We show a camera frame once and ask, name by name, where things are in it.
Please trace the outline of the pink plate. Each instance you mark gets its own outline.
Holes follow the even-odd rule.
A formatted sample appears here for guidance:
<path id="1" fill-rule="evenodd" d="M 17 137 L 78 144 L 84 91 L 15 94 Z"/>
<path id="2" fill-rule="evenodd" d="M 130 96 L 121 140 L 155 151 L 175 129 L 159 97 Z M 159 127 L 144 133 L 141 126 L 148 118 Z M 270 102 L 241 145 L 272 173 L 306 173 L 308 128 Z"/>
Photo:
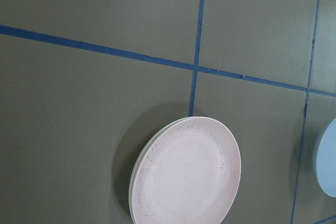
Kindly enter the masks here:
<path id="1" fill-rule="evenodd" d="M 241 159 L 232 132 L 192 116 L 160 129 L 140 152 L 129 183 L 133 223 L 221 223 L 238 191 Z"/>

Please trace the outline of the light blue plate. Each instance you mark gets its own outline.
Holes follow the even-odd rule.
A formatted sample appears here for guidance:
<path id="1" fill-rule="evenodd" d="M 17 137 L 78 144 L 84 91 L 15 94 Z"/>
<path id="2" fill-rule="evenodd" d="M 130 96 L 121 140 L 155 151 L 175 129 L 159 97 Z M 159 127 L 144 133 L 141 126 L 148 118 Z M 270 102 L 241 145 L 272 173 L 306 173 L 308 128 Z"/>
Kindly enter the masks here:
<path id="1" fill-rule="evenodd" d="M 335 119 L 325 127 L 318 137 L 315 172 L 322 191 L 335 198 Z"/>

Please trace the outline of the cream plate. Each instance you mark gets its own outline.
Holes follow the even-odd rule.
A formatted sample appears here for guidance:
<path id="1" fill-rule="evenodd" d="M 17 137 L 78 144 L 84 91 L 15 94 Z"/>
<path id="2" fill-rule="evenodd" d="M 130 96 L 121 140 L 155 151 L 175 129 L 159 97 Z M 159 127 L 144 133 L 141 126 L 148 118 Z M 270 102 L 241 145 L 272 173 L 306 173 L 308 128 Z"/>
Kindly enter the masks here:
<path id="1" fill-rule="evenodd" d="M 129 183 L 133 223 L 192 223 L 194 123 L 182 118 L 159 130 L 140 152 Z"/>

